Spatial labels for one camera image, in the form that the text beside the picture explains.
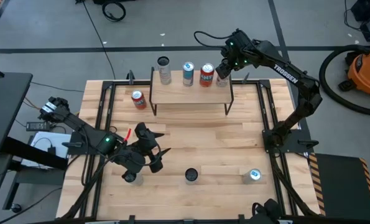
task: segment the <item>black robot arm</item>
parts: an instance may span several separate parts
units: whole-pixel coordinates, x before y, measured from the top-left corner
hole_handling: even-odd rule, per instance
[[[126,139],[111,131],[97,130],[87,122],[70,112],[67,100],[50,97],[49,101],[41,108],[40,119],[53,123],[65,123],[67,126],[81,134],[87,147],[94,149],[105,159],[113,158],[112,162],[125,167],[131,173],[138,173],[143,166],[150,166],[153,173],[163,168],[161,157],[169,149],[159,151],[154,155],[152,149],[160,146],[155,140],[164,134],[153,133],[146,128],[144,123],[139,123],[135,128],[138,141],[127,145]],[[144,156],[150,158],[151,163],[146,164]]]
[[[272,130],[269,144],[283,146],[291,128],[302,118],[312,115],[319,104],[321,96],[318,80],[307,75],[286,61],[272,43],[267,40],[250,40],[237,29],[226,40],[221,55],[224,57],[216,72],[221,78],[227,77],[232,70],[238,71],[245,66],[253,65],[270,67],[298,88],[298,105],[295,111],[284,121],[279,121]]]

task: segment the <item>concrete floor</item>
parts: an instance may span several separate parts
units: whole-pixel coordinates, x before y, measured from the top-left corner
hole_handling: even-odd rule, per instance
[[[355,0],[347,1],[351,7]],[[82,90],[87,80],[112,79],[108,61],[101,52],[98,37],[82,4],[74,0],[15,0],[6,1],[0,18],[0,49],[58,49],[49,54],[0,54],[0,70],[4,72],[29,72],[33,81],[62,88]],[[199,66],[205,62],[218,64],[219,51],[143,51],[139,47],[197,46],[193,39],[195,30],[213,35],[229,35],[235,28],[244,30],[250,38],[266,39],[274,45],[292,46],[341,46],[367,43],[362,34],[343,24],[342,0],[138,0],[123,3],[127,17],[119,23],[107,21],[101,6],[87,0],[86,5],[106,47],[138,47],[136,52],[120,50],[109,52],[118,79],[126,77],[131,69],[136,78],[149,78],[150,67],[156,66],[157,57],[171,59],[172,69],[180,69],[185,61]],[[272,4],[277,10],[279,24],[272,17]],[[356,24],[349,14],[349,23]],[[209,44],[223,42],[202,38]],[[83,52],[64,53],[62,48],[81,48]],[[290,51],[288,55],[296,66],[318,77],[323,59],[329,54],[323,48],[316,51]],[[345,66],[335,60],[328,68],[329,83],[335,85],[341,79]],[[245,68],[234,74],[242,78],[250,72],[250,78],[280,78],[269,68]],[[313,139],[320,144],[315,152],[363,157],[370,170],[370,116],[343,108],[324,93],[323,103],[317,112],[307,119]],[[42,105],[50,96],[60,96],[69,101],[72,111],[80,109],[81,93],[64,92],[32,85],[27,97],[36,105]],[[346,95],[353,101],[370,106],[370,98],[362,94]],[[17,120],[37,121],[38,111],[23,105]],[[15,123],[10,136],[27,142],[28,133]],[[2,211],[4,193],[11,184],[9,173],[0,191],[0,220],[11,216]],[[24,208],[58,186],[23,185],[15,203]],[[51,220],[59,200],[55,192],[48,200],[8,223],[29,223]]]

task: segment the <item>white can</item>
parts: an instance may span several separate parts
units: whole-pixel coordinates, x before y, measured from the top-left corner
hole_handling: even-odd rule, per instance
[[[229,83],[230,75],[228,75],[226,78],[221,79],[221,77],[218,75],[216,77],[216,85],[219,87],[225,87]]]
[[[185,172],[185,179],[187,185],[193,185],[197,182],[198,172],[194,168],[189,168]]]
[[[140,186],[143,184],[143,176],[140,173],[137,174],[127,174],[124,177],[124,180],[132,185]]]
[[[261,179],[262,175],[259,169],[252,169],[245,173],[242,177],[244,184],[252,184]]]
[[[168,85],[172,81],[170,60],[166,56],[162,56],[162,57],[159,57],[159,59],[157,59],[157,64],[159,65],[161,83],[163,85]]]

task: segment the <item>silver can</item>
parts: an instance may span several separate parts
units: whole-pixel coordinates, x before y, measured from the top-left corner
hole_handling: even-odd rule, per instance
[[[187,185],[193,185],[197,182],[198,172],[194,168],[189,168],[185,172],[185,179]]]
[[[229,83],[230,75],[228,75],[226,78],[221,79],[221,77],[218,75],[216,77],[216,85],[219,87],[225,87]]]
[[[124,180],[132,185],[140,186],[143,184],[143,176],[140,173],[128,174],[124,177]]]
[[[186,62],[183,64],[182,68],[183,68],[183,85],[192,86],[195,65],[191,62]]]
[[[157,59],[157,64],[159,65],[161,83],[163,85],[168,85],[172,81],[170,60],[166,56],[162,56]]]
[[[242,177],[244,184],[251,184],[261,179],[262,174],[259,169],[252,169],[245,173]]]

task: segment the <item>wooden shelf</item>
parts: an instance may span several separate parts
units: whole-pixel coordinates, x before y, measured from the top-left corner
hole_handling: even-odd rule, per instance
[[[152,77],[153,104],[218,104],[231,103],[231,85],[225,87],[216,85],[217,74],[214,74],[213,83],[209,87],[200,85],[200,71],[194,71],[192,86],[183,85],[182,71],[171,71],[172,82],[168,85],[161,84],[158,71]]]

